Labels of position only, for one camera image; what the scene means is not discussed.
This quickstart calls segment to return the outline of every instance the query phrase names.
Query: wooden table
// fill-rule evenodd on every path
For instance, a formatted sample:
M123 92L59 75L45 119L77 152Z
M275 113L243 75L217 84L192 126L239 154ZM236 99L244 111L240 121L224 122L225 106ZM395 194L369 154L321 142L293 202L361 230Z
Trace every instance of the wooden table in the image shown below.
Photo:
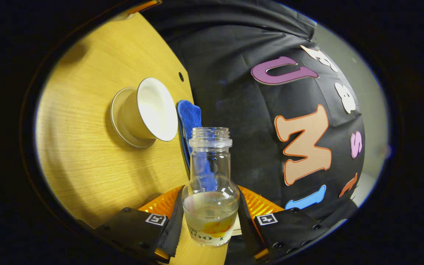
M193 102L183 65L137 13L107 22L76 43L54 67L40 98L40 166L60 204L92 228L126 206L139 208L152 194L188 181L179 133L170 142L135 149L113 129L114 95L146 77L163 82L175 103ZM183 228L170 264L223 264L227 247L201 248L190 239L185 221Z

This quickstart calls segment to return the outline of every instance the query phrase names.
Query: letter m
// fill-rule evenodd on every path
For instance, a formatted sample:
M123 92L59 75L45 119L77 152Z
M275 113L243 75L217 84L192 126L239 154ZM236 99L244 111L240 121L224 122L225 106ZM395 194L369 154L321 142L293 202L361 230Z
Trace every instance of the letter m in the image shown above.
M274 124L282 142L288 141L291 134L301 131L283 151L287 156L303 158L299 161L289 159L284 164L284 182L287 186L313 172L330 168L331 150L315 146L328 128L328 116L322 105L319 104L314 113L294 119L287 120L283 116L277 116Z

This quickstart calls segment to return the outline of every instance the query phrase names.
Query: threaded bottle mouth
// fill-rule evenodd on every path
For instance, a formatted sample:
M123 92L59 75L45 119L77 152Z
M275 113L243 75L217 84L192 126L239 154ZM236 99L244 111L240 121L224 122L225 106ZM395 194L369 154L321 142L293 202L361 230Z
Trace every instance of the threaded bottle mouth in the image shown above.
M197 127L192 128L191 147L227 148L232 146L229 128Z

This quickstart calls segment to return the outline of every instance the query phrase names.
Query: glass jar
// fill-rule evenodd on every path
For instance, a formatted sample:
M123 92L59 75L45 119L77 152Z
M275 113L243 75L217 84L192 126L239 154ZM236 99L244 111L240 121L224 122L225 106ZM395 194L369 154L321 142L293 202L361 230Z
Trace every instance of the glass jar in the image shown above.
M228 128L193 128L189 141L191 180L182 191L187 226L198 245L219 247L229 242L240 192L230 180L232 140Z

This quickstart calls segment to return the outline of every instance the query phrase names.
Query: cup saucer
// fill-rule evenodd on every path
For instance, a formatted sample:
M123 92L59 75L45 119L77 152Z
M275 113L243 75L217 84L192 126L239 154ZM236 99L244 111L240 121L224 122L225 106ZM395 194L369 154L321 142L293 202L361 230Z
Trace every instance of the cup saucer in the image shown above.
M125 125L119 121L119 112L124 104L125 100L132 93L136 93L136 90L131 87L126 87L120 90L112 100L111 104L111 121L114 129L117 134L128 144L137 148L147 148L150 147L156 139L141 139L132 135Z

